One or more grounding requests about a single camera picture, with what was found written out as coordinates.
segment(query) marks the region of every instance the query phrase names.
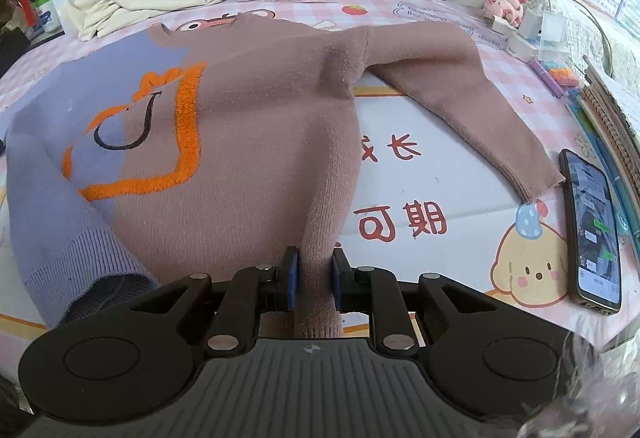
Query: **tablecloth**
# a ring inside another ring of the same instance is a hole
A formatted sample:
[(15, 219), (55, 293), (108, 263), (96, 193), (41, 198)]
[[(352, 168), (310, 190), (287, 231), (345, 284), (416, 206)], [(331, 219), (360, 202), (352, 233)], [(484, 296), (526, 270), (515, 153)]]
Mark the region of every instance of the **tablecloth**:
[[(500, 49), (504, 39), (486, 27), (477, 11), (436, 0), (227, 0), (172, 12), (100, 40), (82, 42), (63, 36), (25, 54), (2, 77), (0, 123), (6, 108), (62, 62), (158, 21), (174, 29), (209, 28), (248, 11), (325, 30), (410, 21), (456, 23), (473, 37), (488, 78), (540, 138), (550, 158), (557, 161), (558, 152), (568, 147), (596, 163), (593, 149), (563, 102), (528, 66)], [(87, 93), (93, 90), (87, 83)], [(545, 273), (540, 280), (531, 278), (526, 287), (514, 287), (514, 276), (525, 275), (519, 269), (526, 265), (544, 271), (548, 263), (566, 271), (562, 190), (556, 188), (521, 207), (505, 179), (435, 115), (369, 74), (355, 92), (362, 170), (350, 214), (335, 243), (352, 267), (389, 269), (403, 281), (417, 281), (422, 272), (438, 272), (566, 328), (579, 326), (596, 344), (609, 341), (640, 312), (638, 272), (628, 237), (620, 237), (623, 309), (616, 316), (604, 319), (571, 303), (565, 278), (558, 274)], [(4, 157), (0, 172), (6, 174)], [(540, 223), (539, 238), (527, 239), (514, 231), (518, 209), (529, 209)], [(18, 278), (7, 220), (5, 202), (0, 209), (0, 374), (15, 379), (21, 353), (45, 329)], [(343, 320), (347, 333), (362, 330), (367, 321), (362, 314), (348, 314)]]

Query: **phone screen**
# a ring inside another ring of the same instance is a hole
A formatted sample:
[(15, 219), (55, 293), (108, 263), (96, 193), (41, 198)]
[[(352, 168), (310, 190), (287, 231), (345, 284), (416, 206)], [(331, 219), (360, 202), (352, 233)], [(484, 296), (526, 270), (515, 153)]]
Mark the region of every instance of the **phone screen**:
[(607, 178), (597, 167), (567, 153), (578, 228), (578, 286), (620, 303), (620, 252)]

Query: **smartphone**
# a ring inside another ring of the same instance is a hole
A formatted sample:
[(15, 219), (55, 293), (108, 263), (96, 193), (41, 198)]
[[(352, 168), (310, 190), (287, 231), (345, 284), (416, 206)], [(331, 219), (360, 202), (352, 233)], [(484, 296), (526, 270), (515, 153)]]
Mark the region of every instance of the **smartphone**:
[(574, 152), (560, 152), (569, 252), (568, 290), (581, 306), (611, 315), (622, 304), (618, 233), (605, 174)]

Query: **knit sweater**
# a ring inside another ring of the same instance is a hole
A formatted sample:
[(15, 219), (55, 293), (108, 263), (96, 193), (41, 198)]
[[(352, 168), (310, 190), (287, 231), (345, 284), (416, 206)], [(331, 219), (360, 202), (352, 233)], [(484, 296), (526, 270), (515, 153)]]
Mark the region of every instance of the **knit sweater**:
[(524, 201), (562, 180), (458, 27), (322, 32), (252, 14), (154, 25), (51, 72), (10, 125), (12, 241), (47, 325), (193, 272), (228, 280), (297, 245), (295, 334), (339, 334), (328, 264), (358, 179), (365, 69), (441, 117)]

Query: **ribbed cuff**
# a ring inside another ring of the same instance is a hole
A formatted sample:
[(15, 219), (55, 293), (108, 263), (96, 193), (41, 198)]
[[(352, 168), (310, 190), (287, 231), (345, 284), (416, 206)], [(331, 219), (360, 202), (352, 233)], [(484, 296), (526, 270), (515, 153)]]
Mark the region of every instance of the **ribbed cuff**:
[(48, 327), (86, 317), (158, 287), (104, 229), (83, 233), (24, 284)]

